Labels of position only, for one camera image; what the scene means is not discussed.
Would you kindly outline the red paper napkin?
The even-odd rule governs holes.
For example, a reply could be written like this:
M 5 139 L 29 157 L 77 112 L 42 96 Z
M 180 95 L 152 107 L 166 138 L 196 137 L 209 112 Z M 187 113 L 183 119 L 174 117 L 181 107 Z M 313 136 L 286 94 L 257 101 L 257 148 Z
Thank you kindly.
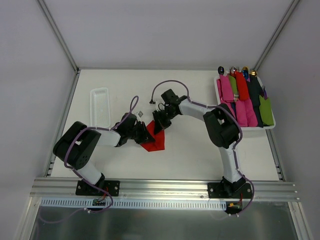
M 157 134 L 154 134 L 155 122 L 152 120 L 146 126 L 150 135 L 154 138 L 154 142 L 141 143 L 140 145 L 148 152 L 165 150 L 165 131 L 162 130 Z

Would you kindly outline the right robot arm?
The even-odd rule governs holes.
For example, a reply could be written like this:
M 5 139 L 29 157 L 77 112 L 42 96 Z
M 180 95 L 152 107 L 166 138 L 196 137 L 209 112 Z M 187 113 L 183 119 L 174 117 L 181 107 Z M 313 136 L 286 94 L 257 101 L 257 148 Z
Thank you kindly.
M 154 110 L 154 134 L 167 129 L 178 115 L 190 116 L 204 122 L 211 142 L 218 147 L 223 165 L 223 176 L 216 193 L 235 198 L 242 191 L 246 179 L 240 173 L 237 145 L 242 130 L 224 103 L 207 106 L 192 101 L 187 95 L 177 96 L 172 89 L 161 95 L 164 107 Z

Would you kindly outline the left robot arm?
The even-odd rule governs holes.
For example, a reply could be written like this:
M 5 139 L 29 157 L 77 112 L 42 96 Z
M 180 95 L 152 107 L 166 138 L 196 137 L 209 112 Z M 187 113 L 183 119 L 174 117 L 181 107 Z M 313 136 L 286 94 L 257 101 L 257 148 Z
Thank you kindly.
M 53 154 L 87 181 L 87 189 L 93 195 L 99 195 L 105 188 L 105 176 L 90 162 L 96 146 L 121 147 L 128 140 L 138 145 L 156 141 L 146 124 L 132 113 L 126 113 L 110 130 L 76 121 L 54 145 Z

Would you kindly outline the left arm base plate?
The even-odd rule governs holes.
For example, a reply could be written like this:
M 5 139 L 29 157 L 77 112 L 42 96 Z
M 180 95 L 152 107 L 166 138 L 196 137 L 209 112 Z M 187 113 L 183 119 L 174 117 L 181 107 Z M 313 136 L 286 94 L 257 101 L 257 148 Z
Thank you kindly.
M 98 182 L 95 184 L 95 186 L 99 189 L 103 189 L 104 191 L 108 192 L 112 197 L 118 197 L 119 196 L 119 190 L 120 190 L 120 181 L 118 180 L 106 180 L 105 176 L 102 174 Z M 88 183 L 86 183 L 83 180 L 77 181 L 77 186 L 75 190 L 76 196 L 95 196 L 95 197 L 101 197 L 105 193 L 90 186 Z

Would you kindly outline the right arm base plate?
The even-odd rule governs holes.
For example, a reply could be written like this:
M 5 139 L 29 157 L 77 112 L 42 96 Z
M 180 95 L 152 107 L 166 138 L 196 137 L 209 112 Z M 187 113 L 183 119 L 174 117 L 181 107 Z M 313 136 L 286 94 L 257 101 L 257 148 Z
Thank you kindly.
M 239 189 L 234 190 L 224 182 L 209 182 L 207 193 L 210 199 L 250 199 L 253 196 L 252 186 L 245 183 Z

